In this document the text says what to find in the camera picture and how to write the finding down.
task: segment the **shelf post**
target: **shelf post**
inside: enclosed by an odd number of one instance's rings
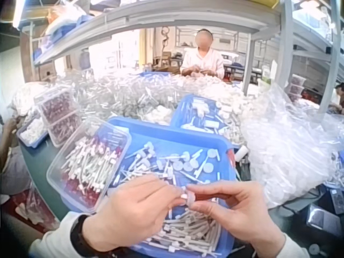
[[[245,62],[245,71],[243,73],[243,87],[242,91],[247,96],[248,86],[251,81],[252,67],[253,67],[253,58],[254,58],[254,47],[256,41],[252,40],[252,35],[248,35],[247,39],[247,51],[246,51],[246,62]]]
[[[335,81],[338,76],[341,44],[339,2],[340,0],[331,0],[331,16],[332,23],[335,25],[335,28],[332,29],[333,44],[331,49],[331,63],[329,67],[326,88],[320,103],[320,114],[325,113],[328,109],[328,105],[331,101],[332,92],[335,86]]]
[[[275,82],[284,88],[292,65],[293,17],[291,0],[281,0],[281,40],[279,42],[278,66]]]

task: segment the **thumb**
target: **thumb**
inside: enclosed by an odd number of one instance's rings
[[[230,209],[227,209],[217,203],[208,200],[200,200],[194,202],[192,206],[189,207],[189,209],[192,211],[198,211],[200,213],[209,215],[220,224],[224,224],[232,213]]]

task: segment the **white sleeve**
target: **white sleeve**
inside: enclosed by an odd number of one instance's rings
[[[278,254],[277,258],[309,258],[309,254],[305,248],[299,247],[289,236],[285,235],[285,244]]]
[[[189,51],[187,51],[185,53],[185,56],[184,56],[184,59],[183,59],[183,63],[182,63],[182,66],[181,66],[181,73],[183,72],[183,70],[185,68],[189,68],[191,66],[190,64],[190,54],[189,54]]]
[[[216,61],[216,73],[217,77],[221,80],[225,77],[224,58],[222,57],[220,52],[218,52]]]
[[[70,240],[71,228],[82,214],[68,212],[60,227],[55,231],[47,232],[42,240],[35,240],[29,250],[30,257],[34,258],[79,258],[81,257]]]

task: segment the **person's left hand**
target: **person's left hand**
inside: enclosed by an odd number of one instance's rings
[[[82,234],[99,252],[135,245],[158,233],[170,209],[185,205],[184,191],[146,175],[119,186],[95,215],[85,220]]]
[[[216,72],[210,69],[201,70],[200,73],[209,76],[216,76]]]

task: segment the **transparent plastic bag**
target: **transparent plastic bag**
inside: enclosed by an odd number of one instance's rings
[[[252,104],[241,131],[252,179],[264,186],[269,208],[302,196],[335,172],[332,153],[344,145],[327,121],[295,107],[277,85]]]

